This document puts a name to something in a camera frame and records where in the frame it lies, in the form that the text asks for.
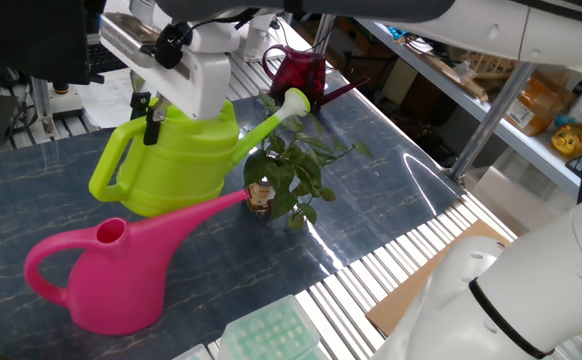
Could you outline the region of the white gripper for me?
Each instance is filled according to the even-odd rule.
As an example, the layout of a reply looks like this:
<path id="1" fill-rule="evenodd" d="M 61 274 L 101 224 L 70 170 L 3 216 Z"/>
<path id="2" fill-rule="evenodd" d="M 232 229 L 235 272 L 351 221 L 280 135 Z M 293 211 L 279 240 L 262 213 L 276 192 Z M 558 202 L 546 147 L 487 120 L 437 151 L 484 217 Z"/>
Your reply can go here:
<path id="1" fill-rule="evenodd" d="M 150 92 L 131 95 L 130 119 L 146 115 L 145 146 L 158 141 L 167 101 L 193 120 L 220 112 L 231 73 L 227 54 L 239 45 L 231 23 L 172 23 L 157 29 L 143 22 L 103 22 L 99 35 L 132 78 L 158 95 L 150 107 Z"/>

